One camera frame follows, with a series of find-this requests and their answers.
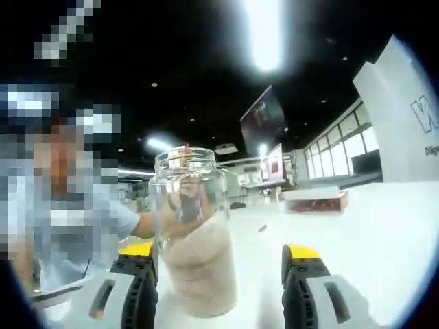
monitor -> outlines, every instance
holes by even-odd
[[[279,181],[285,179],[283,167],[282,144],[278,144],[268,155],[268,181]]]
[[[259,155],[261,144],[270,147],[279,143],[287,131],[282,107],[271,86],[247,110],[240,122],[246,150],[251,156]]]

light blue shirt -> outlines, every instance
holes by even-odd
[[[41,290],[109,269],[118,257],[118,242],[131,234],[140,218],[119,202],[116,186],[113,192],[112,186],[94,184],[96,178],[90,175],[83,186],[88,192],[56,200],[48,197],[49,184],[34,177],[32,165],[16,167],[14,173],[7,173],[8,196],[0,199],[0,211],[3,218],[4,210],[8,212],[9,244],[25,236],[33,238]],[[6,183],[4,174],[0,177]],[[5,232],[2,222],[0,229]]]

fluorescent light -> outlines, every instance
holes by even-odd
[[[168,145],[167,143],[162,142],[162,141],[160,141],[158,139],[154,139],[154,138],[148,139],[148,145],[150,147],[153,147],[154,149],[158,149],[158,150],[161,150],[161,151],[167,151],[168,149],[172,148],[171,145]]]
[[[267,145],[266,144],[261,144],[259,146],[259,156],[261,158],[263,158],[266,155],[267,155]]]
[[[244,0],[254,63],[264,71],[281,63],[281,0]]]
[[[118,169],[117,173],[124,173],[126,175],[144,175],[144,176],[154,176],[155,173],[148,173],[146,171],[134,171],[128,169]]]

jar opening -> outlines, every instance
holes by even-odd
[[[162,173],[174,169],[207,169],[215,165],[215,153],[210,149],[176,147],[156,156],[154,170]]]

white table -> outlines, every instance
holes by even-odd
[[[439,182],[376,183],[349,193],[343,215],[287,214],[279,209],[282,203],[232,210],[236,307],[209,319],[185,315],[161,262],[155,328],[284,328],[281,250],[286,243],[317,250],[331,274],[344,276],[369,301],[377,322],[396,322],[417,304],[429,266],[437,263]],[[262,225],[267,229],[258,232]]]

